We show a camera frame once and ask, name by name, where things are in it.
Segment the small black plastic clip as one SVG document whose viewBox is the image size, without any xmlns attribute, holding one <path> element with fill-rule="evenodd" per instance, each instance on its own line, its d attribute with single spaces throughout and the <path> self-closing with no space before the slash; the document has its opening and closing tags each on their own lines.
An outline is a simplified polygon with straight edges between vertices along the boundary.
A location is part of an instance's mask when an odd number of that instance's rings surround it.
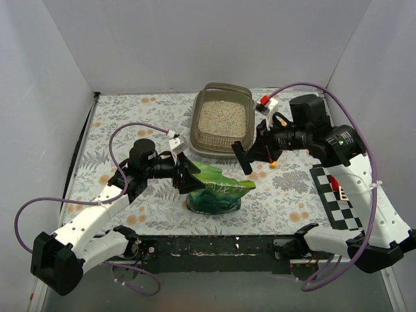
<svg viewBox="0 0 416 312">
<path fill-rule="evenodd" d="M 242 168 L 244 174 L 246 176 L 250 175 L 252 173 L 252 167 L 251 167 L 251 161 L 248 158 L 248 154 L 244 151 L 244 148 L 242 146 L 242 143 L 240 141 L 235 141 L 231 148 L 240 164 L 240 167 Z"/>
</svg>

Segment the brown plastic litter box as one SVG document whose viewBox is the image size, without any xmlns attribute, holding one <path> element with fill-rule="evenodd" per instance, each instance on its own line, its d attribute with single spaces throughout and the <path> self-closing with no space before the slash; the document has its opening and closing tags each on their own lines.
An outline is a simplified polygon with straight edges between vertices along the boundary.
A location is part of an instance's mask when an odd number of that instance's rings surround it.
<svg viewBox="0 0 416 312">
<path fill-rule="evenodd" d="M 241 142 L 246 150 L 254 142 L 254 122 L 254 101 L 249 89 L 209 83 L 194 101 L 190 148 L 201 157 L 234 159 L 234 142 Z"/>
</svg>

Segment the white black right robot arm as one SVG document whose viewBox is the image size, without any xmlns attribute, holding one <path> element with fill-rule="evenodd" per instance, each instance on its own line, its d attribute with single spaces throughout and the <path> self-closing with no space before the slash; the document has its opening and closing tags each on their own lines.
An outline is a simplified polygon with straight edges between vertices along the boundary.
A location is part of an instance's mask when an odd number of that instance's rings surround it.
<svg viewBox="0 0 416 312">
<path fill-rule="evenodd" d="M 253 145 L 249 150 L 240 142 L 232 145 L 244 173 L 252 173 L 252 162 L 272 163 L 283 151 L 307 150 L 343 188 L 364 230 L 312 223 L 279 250 L 305 259 L 316 252 L 349 257 L 366 273 L 390 267 L 414 250 L 415 230 L 401 219 L 377 184 L 370 151 L 358 132 L 349 125 L 332 126 L 324 100 L 314 94 L 293 98 L 289 106 L 292 120 L 282 125 L 277 100 L 263 96 L 257 102 L 254 109 L 265 119 L 256 127 Z"/>
</svg>

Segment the green litter bag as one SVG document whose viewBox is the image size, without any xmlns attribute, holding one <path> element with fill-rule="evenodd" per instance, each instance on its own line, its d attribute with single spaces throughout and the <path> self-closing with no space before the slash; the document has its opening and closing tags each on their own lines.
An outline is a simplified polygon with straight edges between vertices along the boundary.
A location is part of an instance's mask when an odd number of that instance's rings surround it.
<svg viewBox="0 0 416 312">
<path fill-rule="evenodd" d="M 205 188 L 187 194 L 186 205 L 189 211 L 205 215 L 223 215 L 238 211 L 242 197 L 254 190 L 251 180 L 238 181 L 222 174 L 222 170 L 202 163 L 194 163 L 200 170 L 196 177 Z"/>
</svg>

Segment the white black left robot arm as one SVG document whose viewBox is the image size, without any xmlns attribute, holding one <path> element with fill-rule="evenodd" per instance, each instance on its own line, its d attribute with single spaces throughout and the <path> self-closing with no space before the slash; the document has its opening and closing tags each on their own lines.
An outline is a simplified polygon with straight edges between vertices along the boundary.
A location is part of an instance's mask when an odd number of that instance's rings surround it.
<svg viewBox="0 0 416 312">
<path fill-rule="evenodd" d="M 137 256 L 140 240 L 128 227 L 117 226 L 101 238 L 95 236 L 145 191 L 150 179 L 171 179 L 180 194 L 204 189 L 204 183 L 196 178 L 200 169 L 184 154 L 185 139 L 174 137 L 169 147 L 157 153 L 152 140 L 137 140 L 90 207 L 52 234 L 42 232 L 35 238 L 31 273 L 65 296 L 85 273 L 107 259 L 120 256 L 130 260 Z"/>
</svg>

